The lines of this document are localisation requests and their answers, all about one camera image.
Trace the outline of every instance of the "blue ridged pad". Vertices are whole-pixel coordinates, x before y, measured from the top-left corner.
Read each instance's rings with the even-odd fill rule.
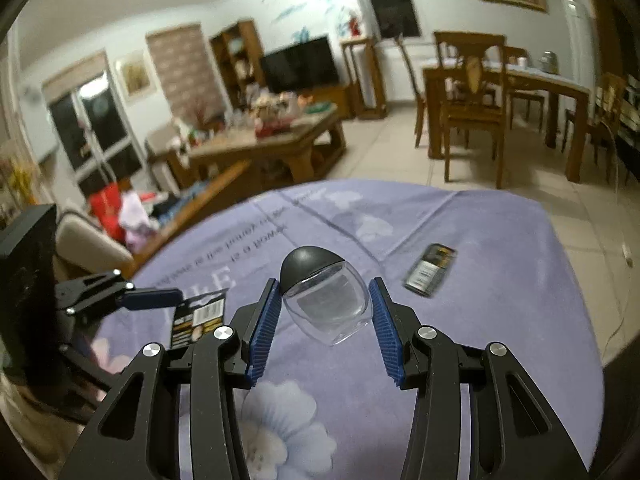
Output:
[[[249,343],[249,369],[246,373],[247,379],[253,386],[264,374],[267,365],[271,341],[276,332],[280,309],[282,307],[282,296],[280,295],[280,284],[275,281],[264,308],[260,313],[260,319],[255,327],[254,335]]]
[[[386,373],[396,382],[396,386],[401,386],[404,382],[404,359],[398,331],[376,280],[370,281],[369,293],[373,304],[373,328],[385,361]]]

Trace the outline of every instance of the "ceiling light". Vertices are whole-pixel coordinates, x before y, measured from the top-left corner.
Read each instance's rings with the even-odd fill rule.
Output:
[[[109,80],[107,79],[107,73],[102,74],[102,77],[89,81],[86,85],[82,85],[78,93],[82,99],[93,99],[100,95],[107,88],[109,88]]]

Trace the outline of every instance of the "round table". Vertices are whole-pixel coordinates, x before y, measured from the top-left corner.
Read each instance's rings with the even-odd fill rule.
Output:
[[[427,299],[402,280],[432,243],[458,256]],[[501,191],[372,180],[296,186],[210,217],[162,250],[134,282],[177,286],[186,296],[229,287],[228,322],[238,307],[258,300],[287,253],[302,245],[340,254],[366,283],[381,276],[396,303],[459,344],[505,343],[590,464],[602,418],[600,355],[574,272],[539,204]],[[151,341],[167,346],[172,319],[173,309],[115,312],[94,340],[102,365],[122,368]],[[372,326],[328,348],[304,335],[283,307],[264,377],[236,396],[252,478],[399,478],[415,393],[387,376]],[[468,478],[468,390],[462,399],[459,478]],[[183,409],[185,457],[186,403]],[[190,478],[188,460],[181,464],[182,477]]]

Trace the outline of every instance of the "black cap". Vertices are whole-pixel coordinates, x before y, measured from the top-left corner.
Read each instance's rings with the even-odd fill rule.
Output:
[[[280,267],[280,292],[285,294],[297,283],[303,282],[326,267],[343,261],[344,258],[320,247],[298,247],[287,254]]]

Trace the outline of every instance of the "flat screen tv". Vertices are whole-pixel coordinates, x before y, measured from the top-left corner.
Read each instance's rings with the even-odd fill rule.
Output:
[[[340,84],[326,36],[272,52],[260,64],[274,93]]]

